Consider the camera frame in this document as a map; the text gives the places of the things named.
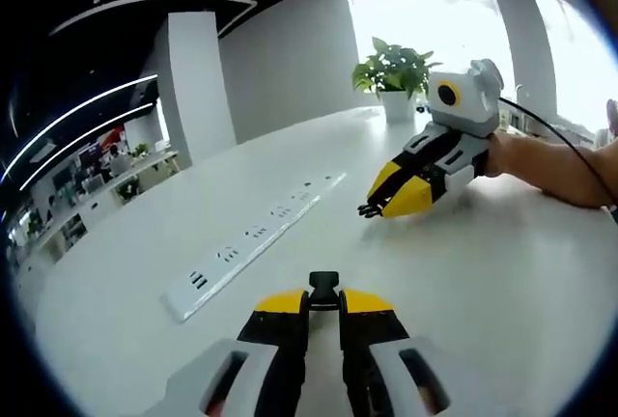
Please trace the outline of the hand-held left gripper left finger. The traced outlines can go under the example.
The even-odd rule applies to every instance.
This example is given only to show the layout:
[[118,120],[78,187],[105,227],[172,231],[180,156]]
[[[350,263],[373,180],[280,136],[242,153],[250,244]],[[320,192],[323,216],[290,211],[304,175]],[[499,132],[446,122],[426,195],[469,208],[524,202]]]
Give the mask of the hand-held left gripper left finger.
[[260,301],[235,339],[213,343],[168,381],[172,416],[294,416],[305,379],[309,294]]

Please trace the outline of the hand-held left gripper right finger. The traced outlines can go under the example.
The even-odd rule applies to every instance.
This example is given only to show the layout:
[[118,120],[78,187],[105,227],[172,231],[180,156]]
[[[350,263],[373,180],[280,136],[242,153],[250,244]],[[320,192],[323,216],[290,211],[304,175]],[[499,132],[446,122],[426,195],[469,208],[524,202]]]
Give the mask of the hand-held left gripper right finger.
[[354,416],[436,416],[453,406],[443,380],[389,302],[341,290],[339,335]]

